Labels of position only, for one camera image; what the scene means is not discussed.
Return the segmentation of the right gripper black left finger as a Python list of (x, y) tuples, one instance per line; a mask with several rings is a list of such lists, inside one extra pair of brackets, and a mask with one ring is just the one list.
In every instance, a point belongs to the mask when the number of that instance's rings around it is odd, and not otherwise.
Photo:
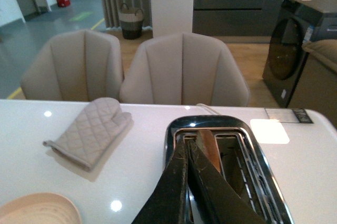
[(132, 223), (185, 223), (188, 153), (177, 143), (153, 193)]

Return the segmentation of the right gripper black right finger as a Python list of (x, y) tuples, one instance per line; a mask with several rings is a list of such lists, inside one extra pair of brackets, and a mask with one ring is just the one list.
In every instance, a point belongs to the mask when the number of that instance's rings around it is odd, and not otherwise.
[(194, 141), (187, 144), (188, 184), (205, 223), (265, 223), (232, 189)]

